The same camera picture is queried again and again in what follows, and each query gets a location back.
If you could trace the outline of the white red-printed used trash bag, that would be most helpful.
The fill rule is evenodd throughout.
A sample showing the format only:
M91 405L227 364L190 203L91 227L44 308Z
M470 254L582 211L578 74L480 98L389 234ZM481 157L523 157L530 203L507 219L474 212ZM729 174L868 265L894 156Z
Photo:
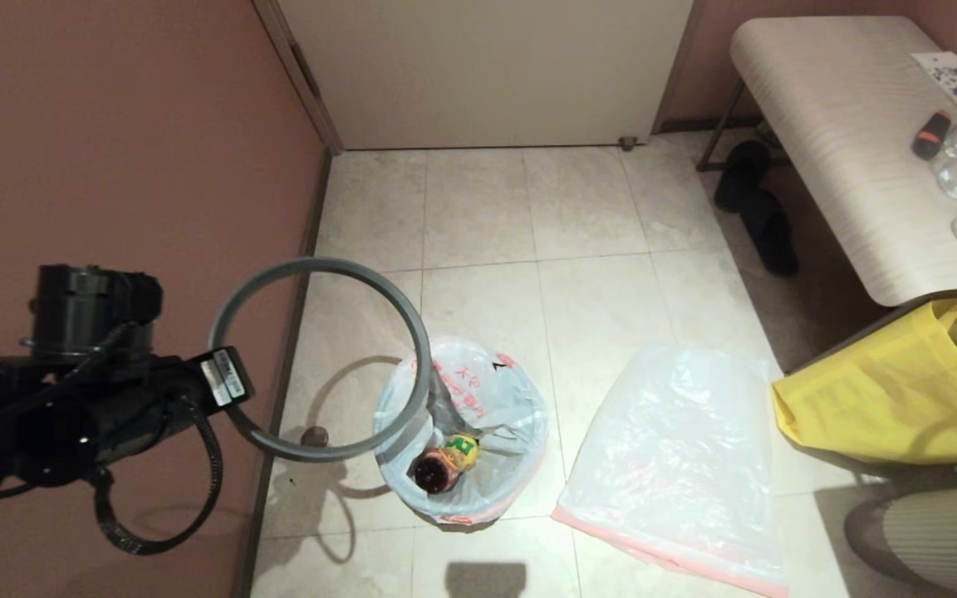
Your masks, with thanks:
M395 367L375 406L372 430L382 435L375 459L388 488L435 525L475 527L500 518L542 465L550 416L527 372L504 352L466 338L430 341L429 389L410 406L419 361ZM450 435L481 445L478 462L447 493L415 485L413 462Z

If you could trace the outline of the clear pink-edged new trash bag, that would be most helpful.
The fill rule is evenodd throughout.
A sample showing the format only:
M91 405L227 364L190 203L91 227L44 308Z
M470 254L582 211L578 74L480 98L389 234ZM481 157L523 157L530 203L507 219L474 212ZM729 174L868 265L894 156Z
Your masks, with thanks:
M553 519L670 571L788 598L773 378L765 359L646 346L592 418Z

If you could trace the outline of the yellow fabric tote bag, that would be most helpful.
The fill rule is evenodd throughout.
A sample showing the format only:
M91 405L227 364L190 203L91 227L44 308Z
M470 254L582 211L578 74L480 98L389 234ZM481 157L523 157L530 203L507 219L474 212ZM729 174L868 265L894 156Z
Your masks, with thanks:
M957 297L935 300L773 384L779 431L871 463L957 464Z

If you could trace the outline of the brown bottle yellow-green label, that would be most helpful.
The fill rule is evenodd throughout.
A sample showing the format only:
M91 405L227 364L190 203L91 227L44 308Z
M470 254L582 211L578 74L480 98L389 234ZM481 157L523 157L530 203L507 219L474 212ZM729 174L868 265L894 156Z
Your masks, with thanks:
M415 485L429 495L447 493L463 473L478 462L481 445L464 434L450 435L439 445L426 449L411 466Z

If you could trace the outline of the beige door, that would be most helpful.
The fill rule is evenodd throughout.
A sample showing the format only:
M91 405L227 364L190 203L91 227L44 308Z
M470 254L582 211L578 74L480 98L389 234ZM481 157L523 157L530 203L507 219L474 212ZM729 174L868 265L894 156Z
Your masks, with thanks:
M346 150L648 139L694 0L278 0Z

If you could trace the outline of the black slipper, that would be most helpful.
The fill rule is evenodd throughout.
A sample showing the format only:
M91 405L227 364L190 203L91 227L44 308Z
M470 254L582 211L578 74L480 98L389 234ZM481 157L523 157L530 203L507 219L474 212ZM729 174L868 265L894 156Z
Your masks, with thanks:
M758 189L770 160L771 151L762 141L745 140L734 146L715 186L715 207L730 214L739 213L745 200Z
M796 276L800 261L793 248L793 229L778 198L757 189L745 198L740 217L767 272L778 277Z

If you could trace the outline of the white wood-grain table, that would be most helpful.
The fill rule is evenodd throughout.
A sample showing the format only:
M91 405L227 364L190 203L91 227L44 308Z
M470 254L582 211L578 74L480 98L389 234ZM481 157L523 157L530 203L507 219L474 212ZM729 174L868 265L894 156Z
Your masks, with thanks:
M953 101L916 53L937 46L899 16L771 17L734 32L730 60L882 306L957 291L957 202L911 152Z

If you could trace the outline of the blue and white booklet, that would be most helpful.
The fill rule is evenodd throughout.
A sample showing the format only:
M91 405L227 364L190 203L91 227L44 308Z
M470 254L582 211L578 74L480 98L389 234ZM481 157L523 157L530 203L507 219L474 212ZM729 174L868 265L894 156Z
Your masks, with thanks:
M911 53L910 56L957 105L957 54L939 51Z

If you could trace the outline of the beige door frame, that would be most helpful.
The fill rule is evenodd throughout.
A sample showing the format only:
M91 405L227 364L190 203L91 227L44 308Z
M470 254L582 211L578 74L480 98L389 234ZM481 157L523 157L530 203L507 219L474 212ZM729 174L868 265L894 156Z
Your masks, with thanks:
M280 1L251 0L251 3L324 147L331 152L331 155L341 155L345 147L331 121L329 110L321 98L317 79L307 64L299 42L290 30Z

